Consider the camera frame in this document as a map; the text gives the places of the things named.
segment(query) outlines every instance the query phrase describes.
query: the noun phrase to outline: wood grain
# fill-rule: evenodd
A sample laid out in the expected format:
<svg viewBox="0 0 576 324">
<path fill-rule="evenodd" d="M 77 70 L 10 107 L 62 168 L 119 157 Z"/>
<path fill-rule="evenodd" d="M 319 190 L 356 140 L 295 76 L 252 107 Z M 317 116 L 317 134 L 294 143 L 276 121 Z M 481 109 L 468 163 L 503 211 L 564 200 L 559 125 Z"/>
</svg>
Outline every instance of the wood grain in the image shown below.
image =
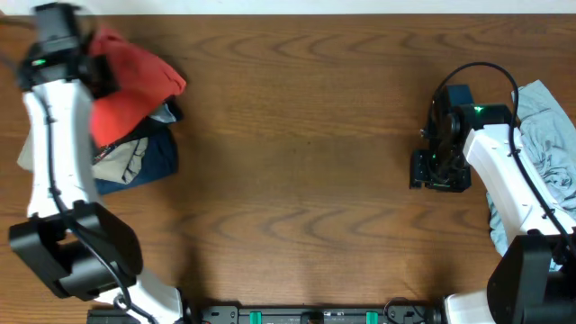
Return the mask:
<svg viewBox="0 0 576 324">
<path fill-rule="evenodd" d="M 477 175 L 461 194 L 410 191 L 410 152 L 437 84 L 474 60 L 521 85 L 541 79 L 576 118 L 576 23 L 561 15 L 104 17 L 189 86 L 173 130 L 180 172 L 104 197 L 139 235 L 146 265 L 195 301 L 384 304 L 485 286 L 500 257 Z M 23 55 L 33 34 L 0 28 Z M 0 236 L 23 221 L 29 129 L 0 71 Z M 509 103 L 487 68 L 464 71 L 478 102 Z M 81 323 L 0 241 L 0 322 Z"/>
</svg>

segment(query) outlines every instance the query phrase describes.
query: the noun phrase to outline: pile of clothes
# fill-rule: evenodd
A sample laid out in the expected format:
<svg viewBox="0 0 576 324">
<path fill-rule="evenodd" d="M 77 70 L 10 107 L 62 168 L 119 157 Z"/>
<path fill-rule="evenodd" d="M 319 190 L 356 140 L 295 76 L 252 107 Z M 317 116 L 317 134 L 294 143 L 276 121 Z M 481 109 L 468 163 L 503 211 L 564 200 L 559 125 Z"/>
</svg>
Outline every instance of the pile of clothes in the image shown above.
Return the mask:
<svg viewBox="0 0 576 324">
<path fill-rule="evenodd" d="M 186 82 L 162 59 L 101 29 L 89 48 L 106 56 L 117 91 L 94 101 L 90 121 L 92 170 L 99 194 L 109 194 L 170 176 L 178 169 L 169 124 L 182 120 L 175 96 Z M 33 171 L 33 138 L 26 139 L 18 165 Z"/>
</svg>

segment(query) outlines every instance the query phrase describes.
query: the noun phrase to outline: red cloth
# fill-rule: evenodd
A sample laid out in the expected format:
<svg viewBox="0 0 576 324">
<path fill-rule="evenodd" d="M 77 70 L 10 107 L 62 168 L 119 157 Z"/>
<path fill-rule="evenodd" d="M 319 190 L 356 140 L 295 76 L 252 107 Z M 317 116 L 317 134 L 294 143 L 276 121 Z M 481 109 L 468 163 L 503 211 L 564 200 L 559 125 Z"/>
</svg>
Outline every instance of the red cloth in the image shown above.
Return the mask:
<svg viewBox="0 0 576 324">
<path fill-rule="evenodd" d="M 106 55 L 120 91 L 94 101 L 90 131 L 98 146 L 128 135 L 142 119 L 186 82 L 161 58 L 102 28 L 90 44 L 91 56 Z"/>
</svg>

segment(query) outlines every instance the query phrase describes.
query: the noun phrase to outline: light blue cloth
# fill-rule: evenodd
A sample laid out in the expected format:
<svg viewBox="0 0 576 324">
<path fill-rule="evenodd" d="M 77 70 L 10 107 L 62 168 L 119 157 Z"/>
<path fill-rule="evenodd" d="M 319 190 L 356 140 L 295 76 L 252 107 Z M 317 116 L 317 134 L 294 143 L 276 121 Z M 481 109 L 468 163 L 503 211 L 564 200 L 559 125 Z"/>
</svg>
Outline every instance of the light blue cloth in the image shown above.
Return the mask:
<svg viewBox="0 0 576 324">
<path fill-rule="evenodd" d="M 524 148 L 548 190 L 576 220 L 576 130 L 566 112 L 540 80 L 520 88 L 518 105 Z M 504 256 L 508 240 L 489 194 L 490 236 Z M 552 263 L 551 270 L 558 270 Z"/>
</svg>

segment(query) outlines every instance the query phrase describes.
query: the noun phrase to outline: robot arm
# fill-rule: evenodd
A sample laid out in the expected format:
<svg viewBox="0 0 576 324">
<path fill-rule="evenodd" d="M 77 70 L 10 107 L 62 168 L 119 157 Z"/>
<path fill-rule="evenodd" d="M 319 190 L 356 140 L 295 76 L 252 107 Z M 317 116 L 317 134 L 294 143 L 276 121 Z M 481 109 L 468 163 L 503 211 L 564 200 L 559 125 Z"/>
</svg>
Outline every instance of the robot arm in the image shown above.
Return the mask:
<svg viewBox="0 0 576 324">
<path fill-rule="evenodd" d="M 120 305 L 122 314 L 140 323 L 184 321 L 180 292 L 143 268 L 136 235 L 103 207 L 96 191 L 89 138 L 94 98 L 88 87 L 99 82 L 98 71 L 81 44 L 74 8 L 47 4 L 36 7 L 35 14 L 39 42 L 19 71 L 31 121 L 34 179 L 29 221 L 10 228 L 11 247 L 60 298 Z M 66 218 L 82 242 L 76 235 L 76 242 L 59 243 L 72 230 Z M 128 310 L 122 304 L 126 296 L 99 258 L 126 286 Z"/>
<path fill-rule="evenodd" d="M 434 101 L 423 135 L 429 150 L 411 161 L 411 187 L 461 192 L 470 186 L 473 167 L 484 182 L 508 237 L 508 251 L 487 289 L 445 299 L 448 324 L 573 323 L 576 309 L 574 265 L 561 232 L 545 213 L 510 154 L 510 115 L 503 104 L 476 104 L 466 85 L 449 85 Z M 574 221 L 548 192 L 523 150 L 520 132 L 513 139 L 522 166 L 553 215 L 574 240 Z M 554 260 L 562 271 L 550 274 Z"/>
<path fill-rule="evenodd" d="M 554 215 L 564 229 L 572 234 L 574 221 L 550 195 L 542 177 L 522 149 L 520 131 L 514 130 L 514 139 L 526 171 L 541 195 L 555 208 Z M 470 130 L 464 143 L 463 155 L 476 170 L 498 210 L 508 244 L 518 235 L 539 230 L 544 235 L 559 235 L 558 229 L 545 217 L 545 212 L 526 185 L 518 166 L 510 156 L 509 126 L 507 124 L 485 125 L 481 130 Z"/>
</svg>

